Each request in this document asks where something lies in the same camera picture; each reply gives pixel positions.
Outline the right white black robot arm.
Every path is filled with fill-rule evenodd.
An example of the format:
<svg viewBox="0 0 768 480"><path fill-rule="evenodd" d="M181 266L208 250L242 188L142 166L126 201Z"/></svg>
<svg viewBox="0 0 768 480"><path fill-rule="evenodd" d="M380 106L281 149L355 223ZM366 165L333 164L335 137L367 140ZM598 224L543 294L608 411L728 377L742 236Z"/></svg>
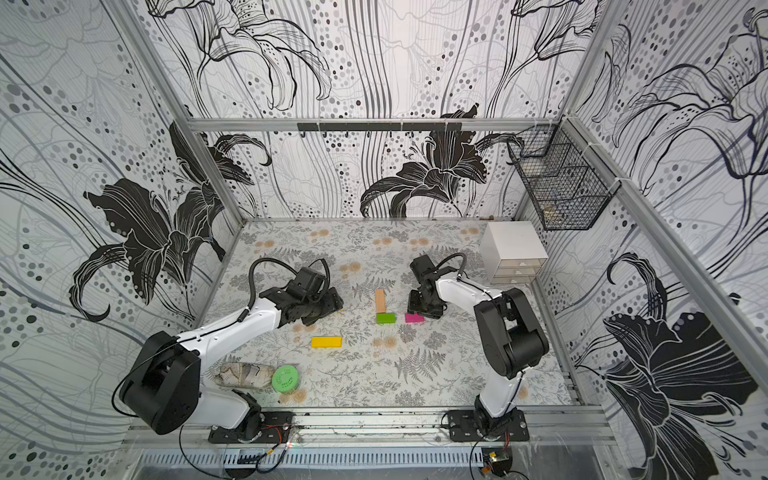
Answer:
<svg viewBox="0 0 768 480"><path fill-rule="evenodd" d="M421 255L410 263L418 287L409 294L407 312L440 318L450 305L474 316L490 376L475 401L477 421L488 429L512 415L525 372L549 352L527 296L518 288L482 286L465 274L467 257L454 253L435 263Z"/></svg>

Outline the yellow block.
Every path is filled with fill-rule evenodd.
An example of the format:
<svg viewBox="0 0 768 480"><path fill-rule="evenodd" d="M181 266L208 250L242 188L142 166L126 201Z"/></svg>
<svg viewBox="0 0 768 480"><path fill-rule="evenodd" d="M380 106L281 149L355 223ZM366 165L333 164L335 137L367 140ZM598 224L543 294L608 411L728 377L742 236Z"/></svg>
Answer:
<svg viewBox="0 0 768 480"><path fill-rule="evenodd" d="M313 349L337 349L342 346L343 338L341 336L320 336L313 337L311 340Z"/></svg>

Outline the natural wood block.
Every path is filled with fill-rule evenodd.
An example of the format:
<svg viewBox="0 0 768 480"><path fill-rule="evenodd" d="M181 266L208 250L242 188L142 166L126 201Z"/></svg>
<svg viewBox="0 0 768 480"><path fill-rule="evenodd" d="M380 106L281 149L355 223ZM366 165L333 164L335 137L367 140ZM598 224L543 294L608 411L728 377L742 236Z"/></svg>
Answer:
<svg viewBox="0 0 768 480"><path fill-rule="evenodd" d="M377 289L375 291L375 309L377 314L387 312L386 293L383 289Z"/></svg>

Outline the green block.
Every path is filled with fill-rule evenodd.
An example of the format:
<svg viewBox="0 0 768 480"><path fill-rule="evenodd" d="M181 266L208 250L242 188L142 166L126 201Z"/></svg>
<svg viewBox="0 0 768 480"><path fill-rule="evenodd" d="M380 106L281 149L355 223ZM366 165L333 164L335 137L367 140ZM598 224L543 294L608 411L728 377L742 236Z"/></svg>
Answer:
<svg viewBox="0 0 768 480"><path fill-rule="evenodd" d="M390 325L396 323L397 317L394 313L381 312L376 314L375 321L378 325Z"/></svg>

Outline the magenta block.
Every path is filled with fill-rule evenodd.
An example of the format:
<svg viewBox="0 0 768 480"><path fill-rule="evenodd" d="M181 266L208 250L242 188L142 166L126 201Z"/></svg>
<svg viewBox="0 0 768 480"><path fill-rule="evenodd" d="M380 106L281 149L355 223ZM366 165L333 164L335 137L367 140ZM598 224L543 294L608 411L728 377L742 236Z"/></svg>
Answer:
<svg viewBox="0 0 768 480"><path fill-rule="evenodd" d="M407 313L405 315L405 322L407 324L419 324L424 323L425 318L422 315L415 314L415 313Z"/></svg>

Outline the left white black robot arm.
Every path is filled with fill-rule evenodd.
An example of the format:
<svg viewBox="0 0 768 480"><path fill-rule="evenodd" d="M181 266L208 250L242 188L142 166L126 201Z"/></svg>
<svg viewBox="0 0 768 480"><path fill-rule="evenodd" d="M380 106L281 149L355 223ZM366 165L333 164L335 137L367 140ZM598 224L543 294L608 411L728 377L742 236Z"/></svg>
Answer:
<svg viewBox="0 0 768 480"><path fill-rule="evenodd" d="M217 427L240 442L256 439L264 423L258 401L242 390L208 386L203 376L263 334L295 321L309 326L342 309L328 268L291 273L282 287L261 291L251 283L245 306L215 322L177 335L150 336L113 395L126 406L126 415L159 435L194 425Z"/></svg>

